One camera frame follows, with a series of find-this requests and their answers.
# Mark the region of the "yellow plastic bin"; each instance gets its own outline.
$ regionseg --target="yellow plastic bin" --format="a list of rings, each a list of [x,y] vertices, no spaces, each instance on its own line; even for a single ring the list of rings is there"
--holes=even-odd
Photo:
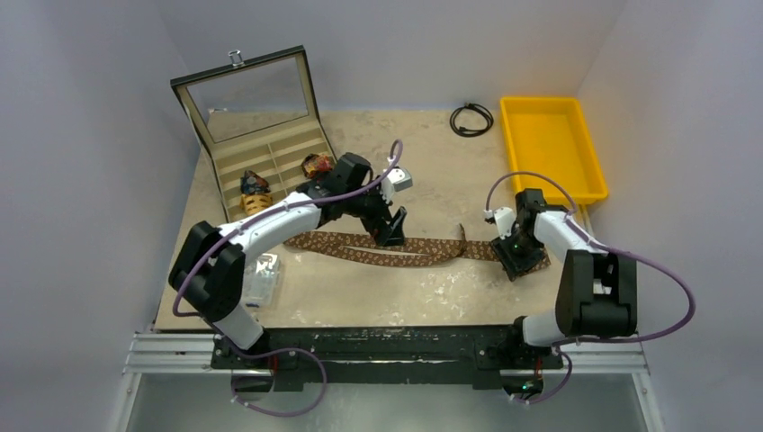
[[[511,171],[549,176],[578,204],[606,198],[604,176],[575,98],[503,97],[500,108]],[[516,175],[511,185],[515,193],[528,187],[543,189],[548,203],[567,204],[564,195],[543,179]]]

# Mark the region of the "table surface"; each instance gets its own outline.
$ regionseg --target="table surface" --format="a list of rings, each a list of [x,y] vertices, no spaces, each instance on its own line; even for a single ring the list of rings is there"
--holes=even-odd
[[[400,138],[405,149],[400,165],[414,186],[395,196],[408,209],[408,237],[457,239],[458,224],[467,239],[491,240],[494,225],[482,210],[493,182],[507,172],[507,157],[499,125],[478,138],[462,138],[448,126],[445,111],[323,112],[321,121],[337,156],[347,151],[386,164],[391,143]],[[459,118],[479,128],[484,120],[471,112]],[[511,205],[509,182],[499,187],[493,208]],[[214,177],[199,158],[172,262],[188,230],[199,221],[225,223]],[[343,217],[321,230],[364,233],[359,220]],[[273,303],[257,311],[267,327],[474,325],[510,323],[521,315],[550,309],[555,301],[561,264],[552,265],[513,283],[499,263],[455,259],[423,268],[392,268],[358,264],[280,245],[272,251],[282,260],[281,282]],[[172,313],[175,291],[167,285],[155,329],[206,329],[198,318]],[[191,307],[183,302],[182,311]]]

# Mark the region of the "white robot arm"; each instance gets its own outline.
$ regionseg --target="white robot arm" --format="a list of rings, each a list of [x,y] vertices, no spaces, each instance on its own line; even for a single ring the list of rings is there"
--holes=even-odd
[[[540,262],[543,247],[564,263],[554,308],[517,320],[524,343],[550,347],[581,336],[631,336],[637,324],[636,262],[591,246],[567,210],[547,204],[539,189],[518,193],[516,208],[485,214],[498,228],[490,245],[509,279]]]
[[[287,239],[314,230],[344,214],[360,219],[377,244],[403,244],[402,224],[406,210],[400,207],[392,217],[389,206],[396,192],[413,185],[405,169],[392,166],[378,186],[365,193],[342,201],[327,199],[363,187],[370,169],[367,160],[347,153],[330,172],[301,184],[295,192],[276,204],[274,207],[280,207],[279,211],[256,214],[218,228],[207,222],[194,225],[170,272],[170,285],[179,291],[204,253],[223,238],[237,233],[192,277],[184,298],[239,348],[252,348],[265,331],[241,302],[241,284],[244,268],[259,256]]]

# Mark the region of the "brown belt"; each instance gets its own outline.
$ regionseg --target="brown belt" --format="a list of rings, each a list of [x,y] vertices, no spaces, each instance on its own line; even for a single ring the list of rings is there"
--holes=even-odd
[[[381,247],[373,239],[363,234],[345,234],[343,232],[309,231],[292,237],[283,242],[292,248],[318,252],[319,254],[337,257],[356,263],[371,264],[387,267],[425,267],[441,264],[454,258],[478,259],[481,261],[498,261],[488,241],[467,240],[463,226],[460,240],[439,238],[406,238],[403,246]],[[365,249],[377,249],[385,252],[402,252],[413,255],[397,255],[372,252]],[[548,255],[532,270],[549,266]]]

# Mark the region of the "purple cable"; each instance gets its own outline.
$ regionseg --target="purple cable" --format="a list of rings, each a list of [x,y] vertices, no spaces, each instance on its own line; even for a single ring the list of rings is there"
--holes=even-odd
[[[402,154],[403,154],[403,141],[401,141],[400,139],[395,139],[395,141],[392,143],[392,147],[390,149],[390,157],[392,158],[392,161],[390,162],[390,166],[387,169],[385,169],[384,172],[381,173],[381,175],[376,177],[376,179],[374,179],[372,182],[370,182],[366,186],[363,186],[360,189],[354,190],[352,192],[343,193],[343,194],[337,195],[337,196],[330,196],[330,197],[327,197],[327,198],[318,198],[317,200],[308,200],[308,201],[302,201],[302,202],[293,202],[293,203],[291,203],[288,206],[285,205],[285,204],[274,206],[274,207],[271,207],[271,208],[269,208],[269,209],[267,209],[265,211],[261,211],[258,214],[252,216],[251,219],[249,219],[246,222],[244,222],[243,224],[241,224],[241,226],[238,227],[238,229],[236,229],[234,231],[231,231],[230,233],[225,235],[223,238],[221,238],[217,243],[212,245],[212,247],[210,247],[210,249],[206,253],[204,253],[204,255],[201,258],[199,258],[199,260],[196,262],[196,264],[191,269],[191,272],[188,273],[188,275],[183,280],[183,283],[180,285],[180,288],[177,290],[177,295],[175,296],[175,301],[173,301],[173,303],[172,303],[172,312],[173,312],[173,314],[176,317],[198,317],[198,316],[201,316],[197,312],[181,312],[181,311],[179,311],[178,307],[180,306],[180,300],[185,296],[185,292],[188,290],[188,285],[190,284],[190,282],[193,279],[193,277],[196,276],[199,273],[199,270],[204,266],[204,264],[207,263],[207,260],[210,259],[210,257],[215,252],[217,252],[218,249],[220,249],[223,245],[225,245],[229,240],[233,239],[238,234],[240,234],[242,230],[245,230],[245,229],[249,228],[253,224],[257,223],[258,221],[260,221],[260,220],[262,220],[262,219],[264,219],[264,218],[266,218],[268,216],[271,216],[271,215],[276,214],[278,212],[285,212],[288,209],[292,209],[292,208],[295,208],[295,207],[302,207],[302,206],[311,205],[311,204],[318,205],[318,204],[335,203],[337,201],[343,201],[343,200],[355,197],[355,196],[360,195],[360,194],[365,194],[366,192],[372,190],[374,187],[378,186],[382,182],[382,180],[384,180],[390,174],[390,171],[394,167],[396,167],[397,164],[400,162],[400,158],[402,157]],[[244,407],[249,408],[251,410],[258,411],[258,412],[262,412],[264,414],[267,414],[269,416],[274,416],[274,417],[296,417],[296,416],[300,416],[300,415],[302,415],[302,414],[304,414],[304,413],[314,409],[323,400],[323,396],[326,394],[326,388],[328,387],[328,376],[326,375],[326,368],[320,362],[320,359],[318,359],[310,351],[306,351],[304,349],[294,347],[294,348],[279,348],[279,349],[276,349],[274,351],[270,351],[270,352],[263,353],[263,354],[258,354],[258,355],[248,355],[248,354],[245,354],[244,352],[242,352],[236,346],[236,344],[234,344],[232,341],[229,341],[229,345],[230,345],[231,349],[234,352],[236,352],[236,354],[239,357],[245,358],[247,360],[257,360],[257,359],[273,356],[273,355],[276,355],[276,354],[279,354],[279,353],[282,353],[282,352],[290,352],[290,351],[294,351],[294,352],[297,352],[297,353],[304,354],[304,355],[308,356],[310,359],[312,359],[313,361],[315,361],[318,364],[318,368],[320,369],[320,374],[323,377],[323,381],[322,381],[322,384],[320,386],[320,393],[319,393],[318,397],[310,405],[308,405],[307,407],[305,407],[303,409],[297,409],[295,411],[288,411],[288,412],[279,412],[279,411],[272,411],[272,410],[269,410],[269,409],[259,408],[259,407],[255,406],[255,405],[252,405],[252,404],[248,403],[248,402],[242,401],[237,396],[237,394],[236,394],[236,392],[235,392],[235,390],[233,388],[233,384],[234,383],[231,382],[231,388],[230,389],[233,392],[234,401],[240,403]]]
[[[297,409],[295,411],[287,411],[287,412],[273,411],[273,410],[270,410],[270,409],[257,407],[256,405],[253,405],[253,404],[251,404],[251,403],[249,403],[247,401],[241,400],[241,398],[238,397],[238,394],[236,393],[236,389],[234,387],[235,381],[231,380],[231,383],[230,383],[230,392],[233,394],[233,400],[238,402],[239,404],[241,404],[241,406],[243,406],[245,408],[249,408],[250,410],[261,412],[263,414],[267,414],[268,416],[273,416],[273,417],[297,417],[297,416],[301,416],[302,414],[304,414],[304,413],[314,409],[323,400],[323,396],[326,394],[326,388],[328,387],[328,376],[326,375],[326,368],[320,362],[320,359],[318,359],[310,351],[307,351],[307,350],[302,349],[302,348],[279,348],[279,349],[275,349],[275,350],[273,350],[273,351],[271,351],[269,353],[258,354],[258,355],[250,355],[250,354],[246,354],[243,351],[241,351],[240,349],[238,349],[236,344],[234,344],[230,340],[229,340],[229,345],[230,345],[231,350],[234,353],[236,353],[236,356],[239,356],[239,357],[244,358],[246,360],[259,360],[261,358],[266,358],[266,357],[269,357],[269,356],[275,356],[277,354],[287,353],[287,352],[290,352],[290,351],[294,351],[294,352],[297,352],[297,353],[300,353],[300,354],[304,354],[304,355],[308,356],[310,359],[312,359],[316,364],[318,364],[318,368],[320,369],[320,375],[321,375],[321,377],[323,379],[322,384],[320,385],[320,393],[319,393],[318,397],[315,398],[315,400],[310,405],[308,405],[308,406],[306,406],[304,408],[301,408],[301,409]]]
[[[496,183],[494,183],[493,186],[490,187],[490,192],[488,192],[488,200],[487,200],[487,202],[485,202],[485,210],[488,210],[488,211],[490,210],[490,198],[493,197],[493,192],[495,192],[496,188],[498,188],[498,185],[500,185],[500,182],[506,180],[509,177],[520,176],[520,175],[521,176],[533,176],[533,177],[542,178],[543,180],[545,180],[548,183],[552,184],[554,187],[559,189],[559,192],[564,194],[564,198],[566,198],[567,201],[569,201],[570,204],[572,204],[572,210],[570,211],[569,214],[572,214],[572,213],[575,213],[575,212],[578,211],[578,205],[572,199],[572,196],[570,196],[570,194],[567,193],[567,191],[565,191],[564,188],[561,187],[560,184],[558,184],[558,183],[554,182],[553,180],[551,180],[550,177],[547,177],[547,176],[545,176],[543,174],[534,173],[532,171],[515,171],[513,173],[508,173],[506,175],[502,175],[498,180],[496,180]]]

